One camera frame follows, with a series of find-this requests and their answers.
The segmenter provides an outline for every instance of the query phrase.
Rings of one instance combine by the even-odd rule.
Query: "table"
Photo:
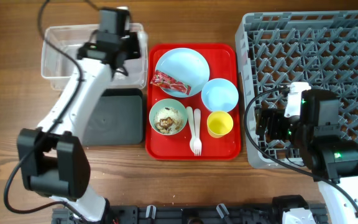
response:
[[[52,1],[43,26],[98,23],[98,13],[80,0]],[[31,215],[6,210],[2,192],[17,163],[16,137],[34,128],[57,101],[59,92],[40,76],[42,41],[36,17],[42,0],[0,0],[0,223],[50,223],[52,209]],[[98,6],[127,5],[144,25],[149,47],[172,42],[222,42],[235,49],[234,34],[248,12],[358,9],[358,1],[95,1]],[[89,147],[90,184],[112,205],[228,205],[271,202],[272,197],[301,194],[322,202],[311,178],[286,169],[253,169],[242,152],[227,162],[167,162],[136,146]],[[10,201],[28,209],[49,202],[24,190],[21,175],[13,181]]]

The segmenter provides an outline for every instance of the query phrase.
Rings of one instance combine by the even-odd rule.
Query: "rice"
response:
[[[161,127],[161,123],[167,119],[171,119],[173,123],[168,128]],[[163,134],[175,134],[179,132],[183,126],[183,118],[178,110],[172,107],[160,109],[154,116],[155,127]]]

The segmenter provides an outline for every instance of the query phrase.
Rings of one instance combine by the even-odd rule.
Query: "gray basket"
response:
[[[341,135],[358,142],[358,11],[248,13],[236,32],[236,51],[245,106],[256,94],[279,84],[308,82],[341,97]],[[274,92],[258,99],[252,112],[255,107],[284,108],[286,103]],[[252,112],[244,119],[254,141],[292,165],[285,159],[289,142],[259,140]],[[264,158],[247,137],[246,142],[252,167],[281,167]],[[289,159],[303,164],[298,149],[290,149]]]

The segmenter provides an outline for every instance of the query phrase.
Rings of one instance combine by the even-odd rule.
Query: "red tray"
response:
[[[236,54],[226,44],[160,44],[156,45],[149,55],[149,80],[153,77],[155,65],[160,57],[167,51],[186,47],[199,52],[208,62],[209,79],[225,78],[237,87]],[[229,112],[234,121],[233,130],[219,138],[212,138],[208,134],[206,120],[211,114],[201,101],[201,92],[188,98],[175,98],[166,94],[160,87],[148,84],[147,88],[147,117],[153,105],[166,98],[174,98],[185,107],[201,110],[200,139],[203,143],[201,156],[194,156],[190,149],[190,127],[185,128],[173,136],[164,136],[157,133],[147,121],[146,126],[146,150],[154,159],[158,160],[229,160],[235,158],[241,150],[241,130],[239,107]]]

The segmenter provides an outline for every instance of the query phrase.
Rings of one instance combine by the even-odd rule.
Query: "yellow cup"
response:
[[[233,119],[224,111],[212,112],[206,120],[208,133],[214,138],[221,138],[233,128]]]

